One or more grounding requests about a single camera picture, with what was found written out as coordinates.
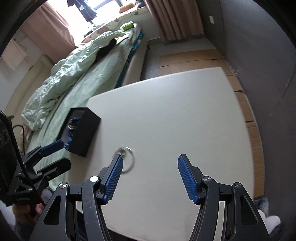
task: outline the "silver bolt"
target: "silver bolt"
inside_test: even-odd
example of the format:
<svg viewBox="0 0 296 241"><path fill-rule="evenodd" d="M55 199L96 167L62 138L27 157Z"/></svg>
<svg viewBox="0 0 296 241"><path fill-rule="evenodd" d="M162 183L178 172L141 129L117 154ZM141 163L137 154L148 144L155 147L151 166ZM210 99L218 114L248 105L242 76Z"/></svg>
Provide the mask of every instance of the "silver bolt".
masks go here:
<svg viewBox="0 0 296 241"><path fill-rule="evenodd" d="M92 176L91 178L90 178L90 181L91 182L93 182L93 183L95 183L95 182L97 182L98 181L98 177L97 176Z"/></svg>
<svg viewBox="0 0 296 241"><path fill-rule="evenodd" d="M65 188L66 186L67 186L67 183L60 183L60 184L59 184L59 187L60 187L60 188Z"/></svg>
<svg viewBox="0 0 296 241"><path fill-rule="evenodd" d="M235 183L234 185L235 185L236 188L241 188L242 187L241 183Z"/></svg>
<svg viewBox="0 0 296 241"><path fill-rule="evenodd" d="M211 178L209 176L204 176L202 178L205 182L209 182L211 180Z"/></svg>

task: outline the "gray floor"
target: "gray floor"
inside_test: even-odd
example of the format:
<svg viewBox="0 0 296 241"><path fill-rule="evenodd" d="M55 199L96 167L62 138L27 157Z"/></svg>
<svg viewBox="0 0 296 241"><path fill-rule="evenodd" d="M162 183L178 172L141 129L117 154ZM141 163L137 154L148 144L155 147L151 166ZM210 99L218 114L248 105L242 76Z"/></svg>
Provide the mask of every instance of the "gray floor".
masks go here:
<svg viewBox="0 0 296 241"><path fill-rule="evenodd" d="M146 52L141 80L147 80L158 76L160 56L173 53L213 48L215 47L205 37L191 38L185 40L178 40L170 43L152 45L150 46L150 49Z"/></svg>

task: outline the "wall outlet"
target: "wall outlet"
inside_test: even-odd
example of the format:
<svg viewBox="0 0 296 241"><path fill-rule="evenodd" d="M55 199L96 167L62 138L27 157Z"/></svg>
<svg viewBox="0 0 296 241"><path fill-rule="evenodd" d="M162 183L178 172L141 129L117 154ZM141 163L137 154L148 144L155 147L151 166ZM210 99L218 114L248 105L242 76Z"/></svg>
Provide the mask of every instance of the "wall outlet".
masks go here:
<svg viewBox="0 0 296 241"><path fill-rule="evenodd" d="M212 24L215 24L215 22L214 22L214 17L213 16L209 16L210 17L210 22L212 23Z"/></svg>

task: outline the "pink curtain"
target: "pink curtain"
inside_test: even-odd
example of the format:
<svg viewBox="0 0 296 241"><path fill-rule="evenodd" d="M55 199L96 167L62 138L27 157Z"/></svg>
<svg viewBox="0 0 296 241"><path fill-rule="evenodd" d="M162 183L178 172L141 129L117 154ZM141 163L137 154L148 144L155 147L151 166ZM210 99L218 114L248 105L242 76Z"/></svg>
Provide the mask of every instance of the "pink curtain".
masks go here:
<svg viewBox="0 0 296 241"><path fill-rule="evenodd" d="M144 0L158 23L162 41L203 34L202 21L195 0Z"/></svg>
<svg viewBox="0 0 296 241"><path fill-rule="evenodd" d="M32 13L21 30L55 62L66 58L76 48L68 23L47 2Z"/></svg>

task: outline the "open black box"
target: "open black box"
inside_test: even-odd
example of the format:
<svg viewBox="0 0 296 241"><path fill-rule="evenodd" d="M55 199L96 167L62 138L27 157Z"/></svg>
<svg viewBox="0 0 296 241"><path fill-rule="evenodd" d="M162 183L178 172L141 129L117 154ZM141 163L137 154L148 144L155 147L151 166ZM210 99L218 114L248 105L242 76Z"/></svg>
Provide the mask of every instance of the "open black box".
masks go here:
<svg viewBox="0 0 296 241"><path fill-rule="evenodd" d="M59 131L57 140L62 140L65 144L68 143L68 125L70 123L70 119L74 117L80 117L81 119L76 127L72 141L69 143L69 147L67 148L65 146L64 148L69 152L86 157L91 140L93 139L93 136L100 124L101 118L87 107L71 108L61 127L61 130Z"/></svg>

